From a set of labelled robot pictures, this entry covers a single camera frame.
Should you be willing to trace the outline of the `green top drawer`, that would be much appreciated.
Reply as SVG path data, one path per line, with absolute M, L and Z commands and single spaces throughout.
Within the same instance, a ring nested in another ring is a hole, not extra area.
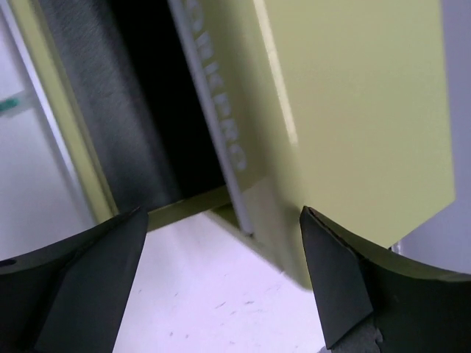
M 169 9 L 191 72 L 213 146 L 241 231 L 255 233 L 245 205 L 238 174 L 247 169 L 247 156 L 240 142 L 224 76 L 213 38 L 206 24 L 201 1 L 169 1 Z

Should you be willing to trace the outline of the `green capped clear pen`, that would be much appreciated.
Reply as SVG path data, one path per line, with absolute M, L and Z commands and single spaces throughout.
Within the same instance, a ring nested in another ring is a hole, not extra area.
M 31 107 L 31 92 L 22 90 L 1 100 L 1 117 L 12 118 Z

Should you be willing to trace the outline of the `green bottom drawer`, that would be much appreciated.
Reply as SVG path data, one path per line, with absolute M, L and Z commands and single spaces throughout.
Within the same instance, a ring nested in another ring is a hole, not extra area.
M 3 1 L 68 185 L 96 222 L 149 228 L 230 196 L 166 1 Z

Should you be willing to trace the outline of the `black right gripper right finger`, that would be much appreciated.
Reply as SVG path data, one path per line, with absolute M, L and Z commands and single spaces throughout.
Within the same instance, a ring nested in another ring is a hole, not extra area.
M 304 207 L 300 228 L 330 352 L 468 352 L 470 276 L 411 260 Z

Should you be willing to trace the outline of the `green drawer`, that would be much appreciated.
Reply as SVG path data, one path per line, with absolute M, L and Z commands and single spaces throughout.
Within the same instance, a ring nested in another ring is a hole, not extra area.
M 166 1 L 3 1 L 68 185 L 96 222 L 149 228 L 230 196 Z
M 213 146 L 241 231 L 255 233 L 245 205 L 238 174 L 247 169 L 247 156 L 240 142 L 224 76 L 213 38 L 206 24 L 201 1 L 169 1 L 169 9 L 191 72 Z

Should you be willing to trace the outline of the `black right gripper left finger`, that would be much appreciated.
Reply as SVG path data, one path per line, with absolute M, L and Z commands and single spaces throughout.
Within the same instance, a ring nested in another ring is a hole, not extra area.
M 2 352 L 112 352 L 146 240 L 148 213 L 1 261 Z

